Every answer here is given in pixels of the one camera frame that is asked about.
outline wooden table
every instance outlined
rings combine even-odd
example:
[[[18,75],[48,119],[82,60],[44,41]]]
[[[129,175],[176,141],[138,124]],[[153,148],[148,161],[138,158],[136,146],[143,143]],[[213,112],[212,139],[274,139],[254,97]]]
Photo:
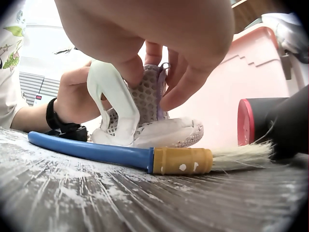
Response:
[[[0,128],[2,212],[30,232],[281,231],[308,196],[308,156],[196,177],[77,159]]]

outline pink plastic container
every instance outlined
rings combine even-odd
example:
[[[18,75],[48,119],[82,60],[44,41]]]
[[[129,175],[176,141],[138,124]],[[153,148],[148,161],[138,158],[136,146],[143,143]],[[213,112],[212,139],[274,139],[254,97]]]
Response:
[[[172,118],[188,116],[204,124],[193,147],[237,145],[237,109],[243,98],[289,97],[274,32],[257,24],[234,35],[230,50],[205,85]]]

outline sleeve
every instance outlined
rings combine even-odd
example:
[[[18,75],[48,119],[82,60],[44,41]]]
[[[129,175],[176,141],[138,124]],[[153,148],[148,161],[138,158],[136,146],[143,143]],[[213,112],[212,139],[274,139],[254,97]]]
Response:
[[[28,106],[19,82],[19,53],[26,28],[23,5],[10,14],[0,28],[0,126],[10,128],[16,113]]]

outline shoe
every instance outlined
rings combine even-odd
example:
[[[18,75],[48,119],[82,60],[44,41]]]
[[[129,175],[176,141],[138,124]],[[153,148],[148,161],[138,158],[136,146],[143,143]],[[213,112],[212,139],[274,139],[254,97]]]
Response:
[[[125,147],[189,147],[204,134],[200,121],[190,118],[170,119],[159,102],[166,91],[166,69],[145,65],[140,85],[131,89],[116,68],[93,61],[87,79],[90,96],[102,115],[100,128],[91,135],[93,143]],[[105,110],[101,95],[112,108]]]

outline blue brush handle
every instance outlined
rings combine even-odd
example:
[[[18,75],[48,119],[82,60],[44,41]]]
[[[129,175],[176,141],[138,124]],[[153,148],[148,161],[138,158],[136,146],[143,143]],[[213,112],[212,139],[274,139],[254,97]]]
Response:
[[[31,131],[28,133],[30,143],[54,152],[82,159],[133,166],[153,170],[154,149],[128,148],[103,144],[93,144],[59,138]]]

